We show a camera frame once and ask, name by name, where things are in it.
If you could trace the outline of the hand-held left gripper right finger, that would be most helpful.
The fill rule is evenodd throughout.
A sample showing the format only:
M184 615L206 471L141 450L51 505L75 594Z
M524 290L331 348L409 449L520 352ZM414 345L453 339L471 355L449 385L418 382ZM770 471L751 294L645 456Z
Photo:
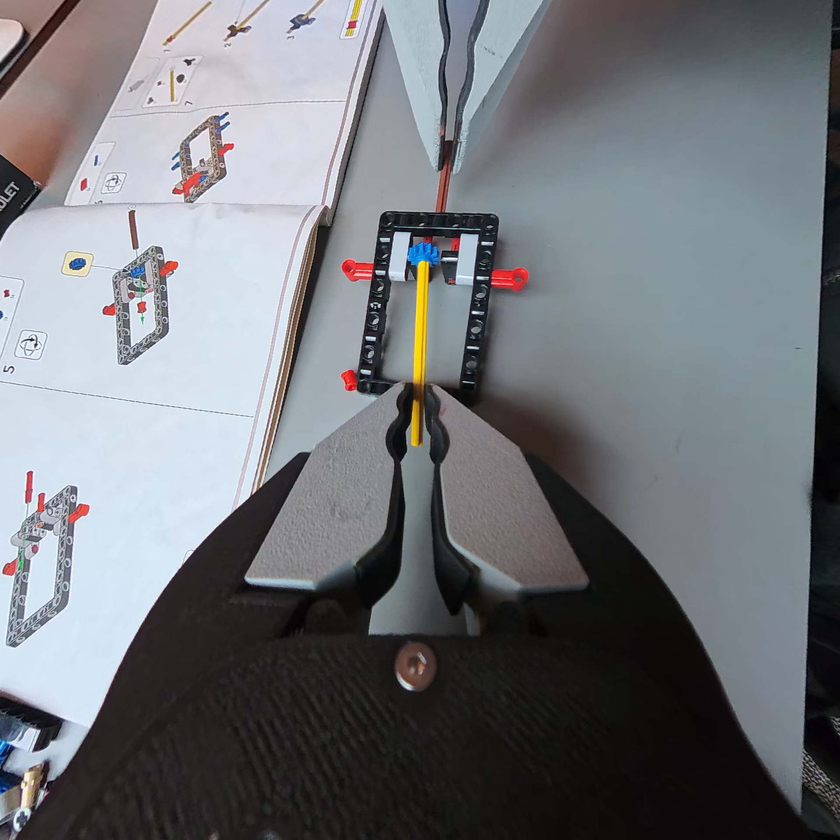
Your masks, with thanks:
M436 385L425 407L434 569L448 611L488 613L585 589L589 578L520 448Z

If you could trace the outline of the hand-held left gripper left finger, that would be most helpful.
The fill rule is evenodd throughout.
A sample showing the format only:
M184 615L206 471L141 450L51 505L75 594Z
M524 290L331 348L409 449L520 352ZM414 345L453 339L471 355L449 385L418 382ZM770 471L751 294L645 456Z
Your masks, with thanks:
M245 575L372 607L401 569L401 460L413 389L398 384L310 453Z

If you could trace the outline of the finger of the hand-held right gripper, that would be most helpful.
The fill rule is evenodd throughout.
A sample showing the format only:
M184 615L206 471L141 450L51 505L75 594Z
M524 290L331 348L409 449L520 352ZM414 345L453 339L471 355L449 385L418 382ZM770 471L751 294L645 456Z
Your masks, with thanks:
M433 168L440 171L448 105L446 2L384 1L383 6L418 132Z
M479 2L455 112L453 173L475 149L549 5L550 1Z

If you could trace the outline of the yellow lego axle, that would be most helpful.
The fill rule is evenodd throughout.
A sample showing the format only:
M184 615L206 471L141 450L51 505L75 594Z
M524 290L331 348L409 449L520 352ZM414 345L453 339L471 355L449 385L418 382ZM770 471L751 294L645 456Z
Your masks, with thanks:
M424 437L424 394L427 351L428 283L431 266L416 267L416 307L413 356L412 446L420 447Z

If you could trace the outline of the black lego frame assembly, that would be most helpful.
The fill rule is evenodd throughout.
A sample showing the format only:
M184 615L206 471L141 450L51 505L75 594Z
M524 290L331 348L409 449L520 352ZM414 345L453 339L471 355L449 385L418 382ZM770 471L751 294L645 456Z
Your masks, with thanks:
M520 291L529 281L524 268L495 269L498 217L492 213L409 213L385 212L377 230L374 261L360 263L347 259L344 275L351 281L368 280L364 330L358 371L354 385L368 396L380 396L392 382L382 378L386 310L395 282L409 280L412 273L411 247L435 240L451 247L438 258L444 281L450 286L467 287L471 292L465 348L458 386L451 389L462 403L471 405L478 394L487 337L487 317L491 289Z

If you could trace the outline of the lego instruction booklet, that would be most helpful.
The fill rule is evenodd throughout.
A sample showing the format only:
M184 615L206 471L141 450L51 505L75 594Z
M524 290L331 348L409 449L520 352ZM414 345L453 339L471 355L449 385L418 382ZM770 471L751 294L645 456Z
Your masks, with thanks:
M109 105L2 238L2 695L82 726L258 486L380 2L103 4Z

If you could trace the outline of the person's dark clothing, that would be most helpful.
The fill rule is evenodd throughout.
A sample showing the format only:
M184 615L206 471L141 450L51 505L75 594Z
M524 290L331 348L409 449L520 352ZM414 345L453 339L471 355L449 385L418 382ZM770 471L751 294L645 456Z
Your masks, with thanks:
M833 2L823 217L820 341L812 490L812 559L804 751L839 787L839 2ZM802 790L802 813L822 838L839 821Z

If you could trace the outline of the black and white striped object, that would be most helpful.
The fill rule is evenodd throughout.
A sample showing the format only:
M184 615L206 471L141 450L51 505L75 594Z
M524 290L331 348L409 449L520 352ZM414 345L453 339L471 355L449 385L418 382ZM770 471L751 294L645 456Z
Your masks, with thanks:
M58 737L63 723L46 711L1 696L1 741L14 749L43 750Z

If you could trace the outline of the gold metal connector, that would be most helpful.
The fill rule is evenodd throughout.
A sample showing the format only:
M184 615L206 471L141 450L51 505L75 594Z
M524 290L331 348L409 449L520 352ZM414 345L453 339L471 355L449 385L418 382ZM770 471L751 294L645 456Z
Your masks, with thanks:
M49 776L49 762L35 764L23 774L20 785L19 811L32 812L42 798L42 790Z

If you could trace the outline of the grey woven fabric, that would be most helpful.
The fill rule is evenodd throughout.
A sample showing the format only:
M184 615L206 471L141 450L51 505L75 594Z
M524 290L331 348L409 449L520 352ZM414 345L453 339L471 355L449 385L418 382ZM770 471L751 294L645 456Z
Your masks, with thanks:
M838 822L839 787L807 751L802 755L802 783L811 798L819 802Z

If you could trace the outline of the black printed box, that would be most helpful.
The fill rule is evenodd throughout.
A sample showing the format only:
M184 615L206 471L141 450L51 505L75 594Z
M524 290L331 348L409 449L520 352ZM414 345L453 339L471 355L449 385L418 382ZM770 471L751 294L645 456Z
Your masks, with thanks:
M36 199L42 185L1 156L1 215L0 232L4 235L10 224Z

